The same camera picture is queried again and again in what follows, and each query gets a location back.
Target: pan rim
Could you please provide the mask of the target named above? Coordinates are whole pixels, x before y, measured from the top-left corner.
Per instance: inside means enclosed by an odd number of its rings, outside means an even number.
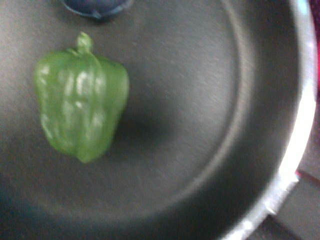
[[[297,184],[295,172],[302,159],[314,122],[317,98],[317,44],[316,34],[307,0],[288,1],[298,45],[298,81],[300,99],[297,114],[280,167],[249,209],[221,240],[244,240],[262,223],[267,215],[275,215],[282,203]]]

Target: frying pan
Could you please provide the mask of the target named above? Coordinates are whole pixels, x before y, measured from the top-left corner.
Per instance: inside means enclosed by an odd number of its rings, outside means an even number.
[[[105,22],[57,0],[0,9],[0,239],[244,239],[277,211],[315,110],[305,0],[140,0]],[[91,164],[50,147],[32,80],[79,32],[130,76]]]

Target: red surface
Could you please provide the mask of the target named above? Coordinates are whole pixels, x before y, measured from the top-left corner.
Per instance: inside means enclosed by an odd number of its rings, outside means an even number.
[[[318,47],[318,89],[320,89],[320,0],[309,0]]]

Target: green bell pepper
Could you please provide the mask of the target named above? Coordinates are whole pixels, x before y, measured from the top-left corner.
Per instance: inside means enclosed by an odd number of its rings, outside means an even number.
[[[55,51],[35,66],[40,122],[50,145],[88,163],[110,147],[129,94],[126,69],[92,54],[85,33],[77,49]]]

